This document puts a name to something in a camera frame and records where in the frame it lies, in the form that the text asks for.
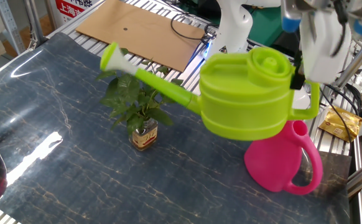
jug handle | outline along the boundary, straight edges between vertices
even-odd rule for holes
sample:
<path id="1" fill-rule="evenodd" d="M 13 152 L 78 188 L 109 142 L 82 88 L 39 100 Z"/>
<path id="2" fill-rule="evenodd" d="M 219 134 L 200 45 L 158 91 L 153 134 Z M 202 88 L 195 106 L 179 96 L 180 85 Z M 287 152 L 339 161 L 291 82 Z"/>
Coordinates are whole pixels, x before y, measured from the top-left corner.
<path id="1" fill-rule="evenodd" d="M 311 85 L 311 104 L 310 108 L 302 109 L 291 109 L 288 120 L 300 120 L 300 119 L 311 119 L 318 115 L 319 111 L 319 84 L 313 83 L 306 80 Z"/>
<path id="2" fill-rule="evenodd" d="M 315 188 L 318 187 L 320 181 L 322 180 L 323 166 L 322 166 L 322 160 L 319 155 L 319 151 L 311 141 L 311 138 L 308 136 L 308 134 L 305 134 L 303 136 L 298 136 L 297 142 L 307 152 L 311 160 L 312 180 L 311 183 L 309 183 L 307 186 L 304 187 L 298 187 L 294 185 L 292 181 L 290 181 L 284 187 L 284 190 L 296 195 L 305 195 L 315 190 Z"/>

cardboard sheet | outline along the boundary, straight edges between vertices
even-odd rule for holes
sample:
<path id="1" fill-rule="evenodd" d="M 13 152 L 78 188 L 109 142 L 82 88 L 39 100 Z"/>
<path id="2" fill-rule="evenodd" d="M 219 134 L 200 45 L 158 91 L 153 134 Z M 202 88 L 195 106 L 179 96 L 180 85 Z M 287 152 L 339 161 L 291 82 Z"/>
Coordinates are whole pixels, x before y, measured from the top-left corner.
<path id="1" fill-rule="evenodd" d="M 184 71 L 199 40 L 177 35 L 171 19 L 118 0 L 106 0 L 76 31 L 108 44 L 117 42 L 130 52 Z M 201 38 L 204 30 L 174 21 L 179 33 Z"/>

pink jug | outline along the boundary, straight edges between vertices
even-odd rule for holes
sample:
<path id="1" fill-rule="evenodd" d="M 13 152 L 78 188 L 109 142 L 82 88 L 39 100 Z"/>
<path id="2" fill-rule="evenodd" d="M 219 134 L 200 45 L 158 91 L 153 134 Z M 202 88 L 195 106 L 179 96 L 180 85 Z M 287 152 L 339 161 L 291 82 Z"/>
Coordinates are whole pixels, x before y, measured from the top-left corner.
<path id="1" fill-rule="evenodd" d="M 313 175 L 311 183 L 298 187 L 292 179 L 300 168 L 302 148 L 310 157 Z M 251 177 L 272 192 L 308 194 L 319 185 L 323 174 L 319 152 L 303 121 L 288 121 L 274 137 L 254 141 L 244 155 L 244 163 Z"/>

red sign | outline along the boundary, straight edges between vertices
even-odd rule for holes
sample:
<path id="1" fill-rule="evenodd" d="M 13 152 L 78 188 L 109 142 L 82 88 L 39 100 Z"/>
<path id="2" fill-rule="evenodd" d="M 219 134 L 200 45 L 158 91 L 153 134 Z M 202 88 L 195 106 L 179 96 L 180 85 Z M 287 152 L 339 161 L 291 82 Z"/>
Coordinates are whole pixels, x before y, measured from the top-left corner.
<path id="1" fill-rule="evenodd" d="M 79 15 L 84 9 L 74 6 L 64 0 L 55 0 L 57 3 L 57 9 L 64 15 L 74 18 L 75 16 Z"/>

small plant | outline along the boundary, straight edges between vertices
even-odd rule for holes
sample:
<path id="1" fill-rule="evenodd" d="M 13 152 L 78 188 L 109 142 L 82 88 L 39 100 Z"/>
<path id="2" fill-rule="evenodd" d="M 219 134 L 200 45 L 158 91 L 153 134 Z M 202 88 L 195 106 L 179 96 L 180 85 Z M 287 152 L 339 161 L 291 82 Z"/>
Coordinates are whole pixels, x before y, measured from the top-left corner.
<path id="1" fill-rule="evenodd" d="M 146 60 L 142 63 L 150 65 L 154 71 L 152 60 Z M 166 76 L 169 73 L 169 69 L 165 66 L 160 66 L 156 70 L 157 72 L 161 72 Z M 120 71 L 102 72 L 96 79 L 99 80 L 107 77 L 115 78 L 110 81 L 105 96 L 100 100 L 100 103 L 113 109 L 109 117 L 119 116 L 111 129 L 120 122 L 127 121 L 127 132 L 131 135 L 136 129 L 141 129 L 144 121 L 150 118 L 165 125 L 173 124 L 166 112 L 160 109 L 160 106 L 164 103 L 175 103 L 175 101 L 164 95 L 161 95 L 161 100 L 158 100 L 156 96 L 160 93 L 157 90 L 145 84 L 141 86 L 137 78 Z M 183 80 L 174 78 L 171 82 L 181 85 Z"/>

